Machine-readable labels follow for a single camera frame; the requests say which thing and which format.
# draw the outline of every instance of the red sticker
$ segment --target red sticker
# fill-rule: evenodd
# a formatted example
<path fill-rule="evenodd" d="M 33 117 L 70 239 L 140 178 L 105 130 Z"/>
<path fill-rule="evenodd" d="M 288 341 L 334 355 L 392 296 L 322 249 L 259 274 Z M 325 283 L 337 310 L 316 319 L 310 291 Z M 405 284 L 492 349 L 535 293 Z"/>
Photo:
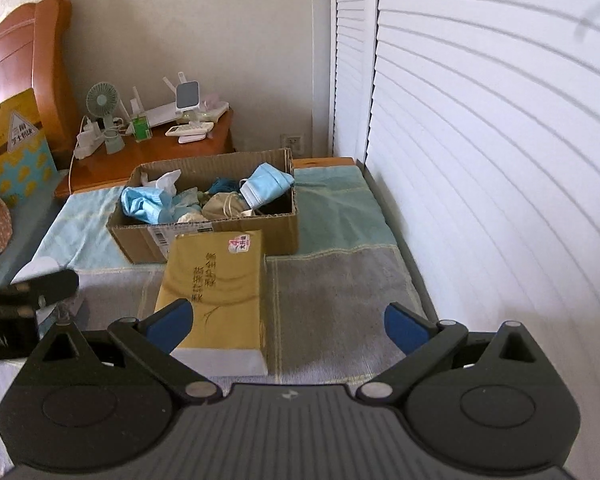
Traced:
<path fill-rule="evenodd" d="M 251 240 L 249 235 L 240 235 L 229 240 L 229 252 L 230 253 L 245 253 L 249 250 Z"/>

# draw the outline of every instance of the blue yarn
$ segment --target blue yarn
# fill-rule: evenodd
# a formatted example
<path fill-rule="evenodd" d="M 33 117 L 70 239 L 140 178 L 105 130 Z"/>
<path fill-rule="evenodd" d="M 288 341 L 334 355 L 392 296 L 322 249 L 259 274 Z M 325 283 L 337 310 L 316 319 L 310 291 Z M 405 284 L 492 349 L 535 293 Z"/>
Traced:
<path fill-rule="evenodd" d="M 239 192 L 240 185 L 230 178 L 219 177 L 216 178 L 207 193 L 209 193 L 209 195 L 215 195 L 216 193 L 231 193 L 232 191 Z"/>

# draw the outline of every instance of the yellow package bag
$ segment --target yellow package bag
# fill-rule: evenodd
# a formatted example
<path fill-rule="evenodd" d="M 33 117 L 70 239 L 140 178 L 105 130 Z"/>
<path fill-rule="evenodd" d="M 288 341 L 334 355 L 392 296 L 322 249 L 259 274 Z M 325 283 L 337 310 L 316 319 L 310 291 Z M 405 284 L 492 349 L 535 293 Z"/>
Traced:
<path fill-rule="evenodd" d="M 193 304 L 193 328 L 171 353 L 207 377 L 268 373 L 262 232 L 176 236 L 155 304 Z"/>
<path fill-rule="evenodd" d="M 55 174 L 30 88 L 0 104 L 0 198 L 13 208 Z"/>

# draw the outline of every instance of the wooden bed frame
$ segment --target wooden bed frame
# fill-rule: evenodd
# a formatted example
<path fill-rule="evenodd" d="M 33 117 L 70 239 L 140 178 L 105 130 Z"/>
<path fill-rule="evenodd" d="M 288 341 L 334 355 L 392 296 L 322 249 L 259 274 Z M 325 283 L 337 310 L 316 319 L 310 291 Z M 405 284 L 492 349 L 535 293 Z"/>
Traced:
<path fill-rule="evenodd" d="M 69 167 L 80 113 L 62 62 L 71 1 L 24 4 L 0 23 L 0 103 L 33 88 L 58 169 Z"/>

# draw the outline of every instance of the wooden nightstand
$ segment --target wooden nightstand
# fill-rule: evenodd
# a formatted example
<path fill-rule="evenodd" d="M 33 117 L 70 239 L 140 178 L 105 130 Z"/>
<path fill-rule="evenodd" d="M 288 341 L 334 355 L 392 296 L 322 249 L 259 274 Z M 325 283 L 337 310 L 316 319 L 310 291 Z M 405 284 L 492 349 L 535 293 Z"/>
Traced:
<path fill-rule="evenodd" d="M 355 166 L 350 156 L 326 156 L 324 158 L 295 158 L 294 168 L 328 168 L 329 166 Z"/>
<path fill-rule="evenodd" d="M 129 179 L 136 166 L 146 162 L 231 153 L 234 150 L 230 131 L 233 116 L 234 111 L 227 110 L 211 131 L 213 137 L 197 142 L 179 144 L 177 137 L 165 136 L 164 133 L 173 126 L 173 123 L 169 123 L 152 128 L 154 136 L 143 142 L 136 142 L 133 137 L 123 137 L 125 147 L 111 155 L 107 155 L 103 144 L 93 155 L 83 160 L 74 160 L 71 190 L 77 193 L 120 186 Z M 55 195 L 61 199 L 69 197 L 67 176 L 56 188 Z"/>

